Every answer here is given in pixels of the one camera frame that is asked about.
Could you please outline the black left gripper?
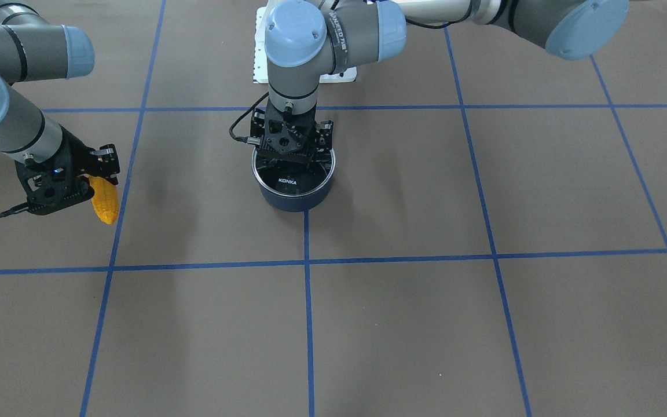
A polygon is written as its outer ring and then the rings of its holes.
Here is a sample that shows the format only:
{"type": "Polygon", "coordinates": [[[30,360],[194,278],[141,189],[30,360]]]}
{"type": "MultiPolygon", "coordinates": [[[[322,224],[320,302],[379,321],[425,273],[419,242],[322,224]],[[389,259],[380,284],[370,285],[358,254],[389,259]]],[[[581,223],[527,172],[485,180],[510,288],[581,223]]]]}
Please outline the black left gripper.
{"type": "Polygon", "coordinates": [[[254,145],[252,166],[274,162],[292,164],[334,162],[331,120],[317,121],[317,108],[292,114],[277,108],[251,111],[251,140],[254,145]]]}

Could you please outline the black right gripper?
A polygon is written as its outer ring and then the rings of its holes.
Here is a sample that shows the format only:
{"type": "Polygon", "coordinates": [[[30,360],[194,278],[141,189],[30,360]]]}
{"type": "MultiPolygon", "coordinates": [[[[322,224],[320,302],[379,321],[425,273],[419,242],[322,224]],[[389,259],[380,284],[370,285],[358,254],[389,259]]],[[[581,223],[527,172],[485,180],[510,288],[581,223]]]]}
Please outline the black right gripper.
{"type": "Polygon", "coordinates": [[[85,145],[69,130],[62,129],[63,142],[50,158],[37,163],[26,158],[16,163],[16,174],[26,192],[22,211],[48,215],[90,201],[94,195],[88,177],[96,176],[118,185],[121,171],[114,144],[98,149],[85,145]]]}

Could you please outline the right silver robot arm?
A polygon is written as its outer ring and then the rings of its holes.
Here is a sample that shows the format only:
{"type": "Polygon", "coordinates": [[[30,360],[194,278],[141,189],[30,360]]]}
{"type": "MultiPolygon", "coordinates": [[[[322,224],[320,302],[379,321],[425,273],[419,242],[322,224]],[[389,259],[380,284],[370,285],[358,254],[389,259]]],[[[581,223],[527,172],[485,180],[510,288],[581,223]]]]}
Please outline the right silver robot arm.
{"type": "Polygon", "coordinates": [[[79,27],[55,25],[24,1],[0,1],[0,153],[14,160],[26,201],[0,213],[48,215],[90,201],[100,221],[119,215],[119,156],[85,145],[13,85],[89,75],[93,44],[79,27]]]}

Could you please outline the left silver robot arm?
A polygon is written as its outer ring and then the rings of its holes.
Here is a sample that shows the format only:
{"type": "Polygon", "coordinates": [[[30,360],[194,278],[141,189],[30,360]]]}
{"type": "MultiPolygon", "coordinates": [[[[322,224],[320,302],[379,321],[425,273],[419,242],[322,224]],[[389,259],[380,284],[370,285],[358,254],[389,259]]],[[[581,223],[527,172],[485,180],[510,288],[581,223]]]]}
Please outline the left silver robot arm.
{"type": "Polygon", "coordinates": [[[261,24],[268,101],[252,112],[246,143],[262,158],[306,164],[332,147],[317,123],[323,75],[402,53],[409,25],[495,25],[566,60],[602,48],[628,14],[627,1],[280,1],[261,24]]]}

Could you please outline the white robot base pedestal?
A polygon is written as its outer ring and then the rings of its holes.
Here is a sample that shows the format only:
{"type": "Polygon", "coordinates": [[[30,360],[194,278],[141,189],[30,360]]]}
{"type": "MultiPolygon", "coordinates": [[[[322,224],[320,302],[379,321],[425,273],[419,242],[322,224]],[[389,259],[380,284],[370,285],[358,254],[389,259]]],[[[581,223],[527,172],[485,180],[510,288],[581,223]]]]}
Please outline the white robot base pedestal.
{"type": "MultiPolygon", "coordinates": [[[[266,53],[266,29],[267,29],[267,7],[260,7],[256,11],[256,31],[254,35],[254,63],[252,64],[252,82],[257,84],[269,83],[269,59],[266,53]]],[[[315,74],[318,75],[320,83],[347,83],[354,82],[357,79],[357,67],[344,69],[342,73],[328,74],[323,73],[321,69],[308,68],[312,64],[310,61],[299,68],[279,67],[274,71],[273,79],[278,81],[281,74],[285,74],[289,79],[292,76],[301,76],[302,80],[310,81],[315,74]]]]}

